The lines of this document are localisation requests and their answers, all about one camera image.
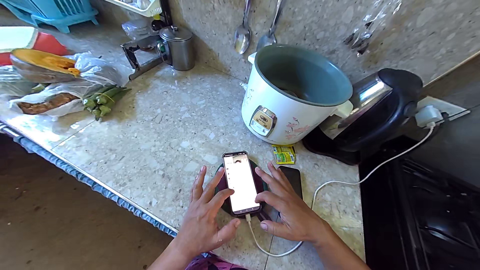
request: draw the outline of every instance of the hand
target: hand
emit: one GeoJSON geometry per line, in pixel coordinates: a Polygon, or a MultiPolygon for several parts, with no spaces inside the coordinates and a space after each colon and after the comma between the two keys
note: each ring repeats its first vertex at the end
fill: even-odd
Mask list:
{"type": "Polygon", "coordinates": [[[331,231],[326,221],[321,219],[293,190],[292,185],[280,169],[271,162],[268,169],[272,176],[259,167],[255,172],[270,186],[270,191],[259,193],[255,202],[266,202],[280,212],[281,223],[262,221],[265,231],[292,241],[308,241],[320,245],[325,235],[331,231]]]}
{"type": "Polygon", "coordinates": [[[234,192],[233,189],[224,189],[214,196],[215,187],[220,182],[224,172],[225,169],[220,168],[203,190],[206,167],[202,166],[193,183],[190,205],[183,218],[180,231],[173,240],[177,248],[186,252],[191,258],[219,248],[230,241],[240,225],[239,219],[233,219],[222,229],[219,229],[215,220],[225,199],[234,192]]]}

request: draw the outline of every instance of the spoon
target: spoon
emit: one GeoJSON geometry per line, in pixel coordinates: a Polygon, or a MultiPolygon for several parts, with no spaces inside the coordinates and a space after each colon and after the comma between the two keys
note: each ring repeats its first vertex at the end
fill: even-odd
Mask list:
{"type": "Polygon", "coordinates": [[[235,43],[233,44],[235,51],[243,54],[250,45],[251,32],[248,27],[248,12],[250,11],[250,1],[245,1],[245,10],[243,11],[243,21],[235,30],[235,43]]]}
{"type": "Polygon", "coordinates": [[[283,9],[282,0],[278,0],[278,2],[276,3],[275,17],[273,18],[272,26],[270,26],[268,33],[263,35],[258,40],[257,51],[259,51],[261,48],[265,46],[276,43],[275,30],[276,30],[276,25],[278,24],[280,15],[282,14],[282,9],[283,9]]]}

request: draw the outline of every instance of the tiled wall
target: tiled wall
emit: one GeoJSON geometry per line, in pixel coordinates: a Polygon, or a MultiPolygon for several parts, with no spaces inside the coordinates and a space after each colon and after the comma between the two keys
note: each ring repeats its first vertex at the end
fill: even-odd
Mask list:
{"type": "MultiPolygon", "coordinates": [[[[370,52],[357,57],[342,41],[373,0],[284,0],[276,32],[278,43],[313,49],[339,65],[352,81],[383,67],[417,73],[427,83],[480,50],[478,0],[403,0],[385,29],[377,29],[370,52]]],[[[170,0],[175,24],[197,36],[198,59],[247,80],[249,54],[268,31],[276,0],[252,0],[252,41],[244,55],[233,49],[244,0],[170,0]]],[[[131,15],[104,0],[92,0],[108,20],[121,23],[131,15]]]]}

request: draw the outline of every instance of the blue dish rack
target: blue dish rack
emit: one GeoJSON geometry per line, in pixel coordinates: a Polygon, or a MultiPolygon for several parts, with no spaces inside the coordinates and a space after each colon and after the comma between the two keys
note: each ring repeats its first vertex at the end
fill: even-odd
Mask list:
{"type": "Polygon", "coordinates": [[[98,11],[88,0],[0,0],[20,20],[37,25],[37,22],[53,25],[62,33],[69,33],[68,26],[92,21],[98,24],[98,11]]]}

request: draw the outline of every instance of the plastic basket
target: plastic basket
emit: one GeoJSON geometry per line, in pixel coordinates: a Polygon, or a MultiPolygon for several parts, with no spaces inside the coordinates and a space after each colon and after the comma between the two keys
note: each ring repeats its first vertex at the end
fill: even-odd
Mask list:
{"type": "Polygon", "coordinates": [[[158,0],[149,0],[150,4],[144,10],[141,10],[141,9],[139,9],[135,6],[129,5],[127,3],[124,3],[120,0],[105,0],[105,1],[110,2],[112,4],[115,4],[117,6],[123,7],[125,9],[133,11],[133,12],[138,13],[140,15],[143,15],[145,17],[152,17],[153,15],[157,15],[157,14],[162,13],[162,7],[160,6],[160,2],[158,0]]]}
{"type": "Polygon", "coordinates": [[[0,0],[0,4],[29,24],[53,25],[62,33],[69,33],[70,25],[86,21],[98,24],[98,11],[88,0],[0,0]]]}

